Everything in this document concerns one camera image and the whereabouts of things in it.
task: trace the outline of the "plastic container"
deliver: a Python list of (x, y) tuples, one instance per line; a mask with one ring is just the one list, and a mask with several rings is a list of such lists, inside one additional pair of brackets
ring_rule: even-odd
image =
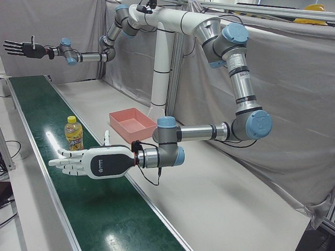
[(69, 150), (83, 150), (83, 127), (77, 122), (75, 116), (68, 116), (68, 123), (64, 127), (66, 140), (68, 141)]
[(136, 108), (109, 114), (110, 125), (129, 144), (152, 136), (157, 124)]

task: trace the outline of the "white robotic hand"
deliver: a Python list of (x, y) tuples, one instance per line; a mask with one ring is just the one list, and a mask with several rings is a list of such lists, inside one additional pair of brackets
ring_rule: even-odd
[(91, 179), (122, 177), (128, 169), (136, 166), (135, 153), (124, 145), (109, 145), (107, 132), (105, 146), (81, 151), (58, 149), (58, 153), (66, 158), (50, 160), (49, 166), (62, 169), (64, 174), (87, 175)]

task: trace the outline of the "robotic arm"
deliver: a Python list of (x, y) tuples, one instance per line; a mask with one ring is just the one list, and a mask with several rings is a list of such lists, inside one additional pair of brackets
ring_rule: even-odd
[[(231, 23), (220, 31), (220, 19), (215, 16), (163, 8), (150, 9), (141, 5), (117, 8), (115, 23), (100, 39), (102, 46), (112, 48), (122, 32), (133, 37), (143, 25), (161, 27), (165, 33), (182, 32), (191, 35), (202, 45), (208, 63), (216, 68), (227, 64), (237, 104), (232, 123), (177, 127), (173, 117), (160, 117), (153, 139), (158, 147), (143, 149), (141, 142), (133, 142), (129, 149), (123, 145), (109, 145), (79, 152), (60, 150), (66, 159), (55, 159), (49, 165), (63, 169), (70, 175), (88, 175), (93, 179), (117, 178), (138, 165), (141, 168), (161, 168), (181, 165), (184, 150), (177, 143), (190, 140), (246, 141), (267, 136), (272, 129), (270, 115), (256, 102), (250, 74), (245, 60), (248, 32), (243, 25)], [(71, 54), (71, 45), (60, 46), (63, 54)]]
[(58, 153), (66, 158), (53, 159), (49, 161), (49, 166), (60, 168), (68, 175), (107, 179), (122, 177), (133, 166), (160, 168), (181, 165), (184, 163), (185, 154), (183, 148), (177, 145), (176, 130), (173, 117), (159, 118), (158, 147), (152, 149), (143, 149), (139, 141), (133, 142), (131, 149), (124, 145), (109, 145), (107, 131), (105, 146), (81, 151), (59, 149)]
[(41, 59), (45, 55), (49, 59), (55, 56), (63, 56), (68, 65), (76, 65), (78, 62), (109, 62), (115, 57), (114, 43), (123, 29), (123, 33), (131, 38), (134, 37), (141, 25), (130, 24), (127, 5), (119, 5), (116, 9), (116, 16), (113, 25), (108, 32), (100, 38), (99, 45), (101, 52), (79, 52), (71, 47), (69, 38), (62, 38), (57, 47), (44, 47), (35, 43), (34, 36), (31, 42), (13, 42), (5, 40), (3, 46), (9, 55), (26, 56), (28, 58)]

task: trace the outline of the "pink tray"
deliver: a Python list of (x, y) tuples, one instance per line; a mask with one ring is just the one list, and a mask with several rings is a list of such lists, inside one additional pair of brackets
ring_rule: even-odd
[(109, 114), (111, 127), (129, 144), (152, 136), (157, 124), (136, 108), (116, 111)]

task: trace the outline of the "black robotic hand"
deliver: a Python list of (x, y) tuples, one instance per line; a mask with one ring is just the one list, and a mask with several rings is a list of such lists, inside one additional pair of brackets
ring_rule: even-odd
[(13, 42), (5, 40), (5, 50), (9, 55), (26, 56), (28, 58), (41, 59), (48, 54), (48, 50), (38, 43), (34, 43), (34, 37), (31, 37), (31, 43)]

